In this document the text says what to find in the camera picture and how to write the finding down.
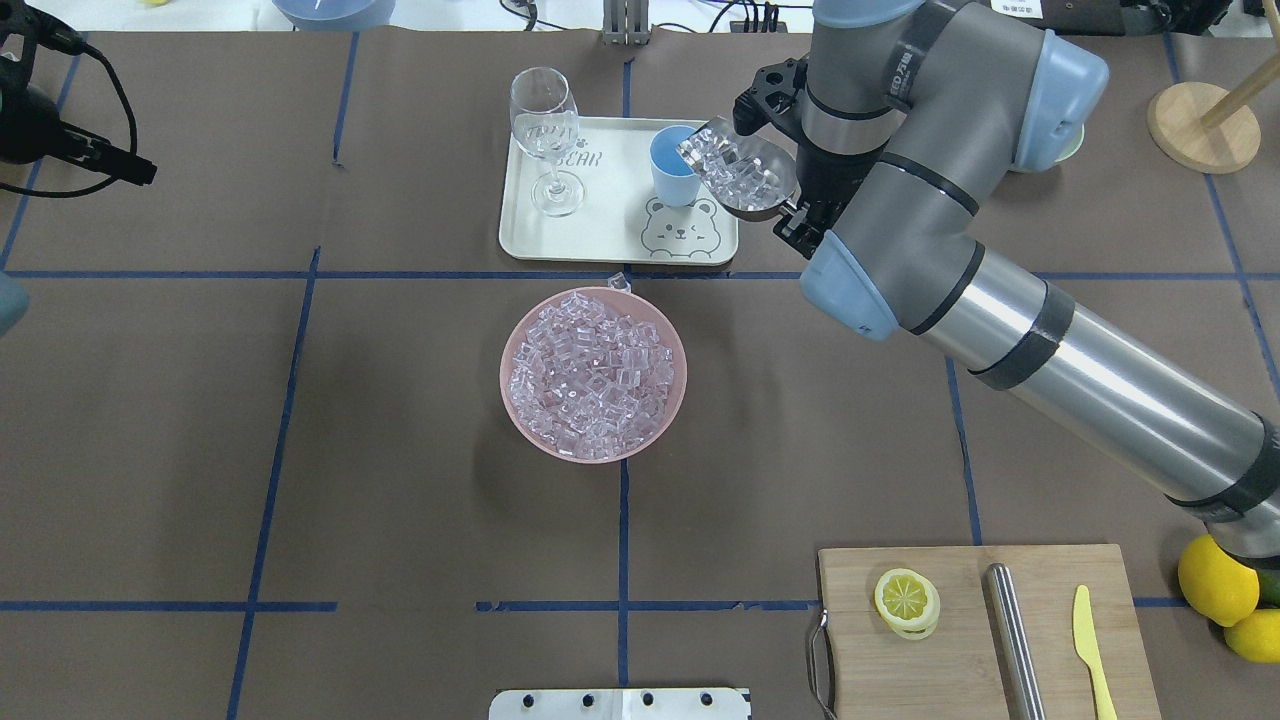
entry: cup of ice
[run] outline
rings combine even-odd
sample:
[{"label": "cup of ice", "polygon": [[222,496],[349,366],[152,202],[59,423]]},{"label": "cup of ice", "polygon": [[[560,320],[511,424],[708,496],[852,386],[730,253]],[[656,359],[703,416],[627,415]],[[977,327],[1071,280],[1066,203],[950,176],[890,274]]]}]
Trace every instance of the cup of ice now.
[{"label": "cup of ice", "polygon": [[516,428],[571,462],[630,457],[658,439],[685,397],[685,348],[657,307],[582,287],[538,304],[503,350],[502,401]]}]

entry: cutting board handle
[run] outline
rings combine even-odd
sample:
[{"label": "cutting board handle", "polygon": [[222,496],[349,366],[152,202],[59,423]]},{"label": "cutting board handle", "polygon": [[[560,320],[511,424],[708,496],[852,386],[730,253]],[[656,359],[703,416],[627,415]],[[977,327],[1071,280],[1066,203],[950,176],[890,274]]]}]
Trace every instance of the cutting board handle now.
[{"label": "cutting board handle", "polygon": [[[813,630],[809,632],[809,656],[805,659],[808,660],[808,667],[809,667],[809,692],[813,693],[813,698],[817,700],[818,705],[822,706],[822,714],[827,716],[827,720],[838,720],[836,717],[836,712],[831,708],[831,703],[828,702],[828,700],[823,697],[820,692],[818,692],[818,635],[823,635],[823,644],[827,644],[827,637],[826,633],[823,632],[826,629],[827,629],[827,609],[823,607],[822,615],[818,616],[818,621],[814,623]],[[828,667],[827,687],[835,688],[836,678],[829,671],[831,669],[829,661],[827,662],[827,667]]]}]

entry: wooden paper towel holder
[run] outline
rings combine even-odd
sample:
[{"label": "wooden paper towel holder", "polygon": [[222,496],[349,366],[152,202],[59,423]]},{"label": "wooden paper towel holder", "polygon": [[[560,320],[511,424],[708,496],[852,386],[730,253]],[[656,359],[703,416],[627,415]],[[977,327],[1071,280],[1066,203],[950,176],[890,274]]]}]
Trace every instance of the wooden paper towel holder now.
[{"label": "wooden paper towel holder", "polygon": [[[1280,44],[1275,0],[1263,0],[1271,36]],[[1202,173],[1243,169],[1258,154],[1262,129],[1245,102],[1280,77],[1275,54],[1235,88],[1180,82],[1156,95],[1147,106],[1147,129],[1166,155]]]}]

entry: cut lemon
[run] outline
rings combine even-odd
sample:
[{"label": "cut lemon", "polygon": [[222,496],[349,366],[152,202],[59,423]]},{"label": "cut lemon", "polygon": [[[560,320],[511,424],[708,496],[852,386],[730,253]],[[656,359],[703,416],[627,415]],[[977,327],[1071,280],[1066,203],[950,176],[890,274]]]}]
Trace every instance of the cut lemon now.
[{"label": "cut lemon", "polygon": [[895,568],[876,583],[876,611],[899,637],[923,641],[938,626],[942,603],[928,578]]}]

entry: glass base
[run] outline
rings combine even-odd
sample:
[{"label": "glass base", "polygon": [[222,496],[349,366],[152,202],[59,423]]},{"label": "glass base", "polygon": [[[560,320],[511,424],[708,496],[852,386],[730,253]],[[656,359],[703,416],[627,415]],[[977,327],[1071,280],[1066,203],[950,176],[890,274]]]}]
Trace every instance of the glass base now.
[{"label": "glass base", "polygon": [[550,173],[534,183],[534,206],[552,218],[563,218],[582,206],[586,190],[573,173],[561,170],[553,179]]}]

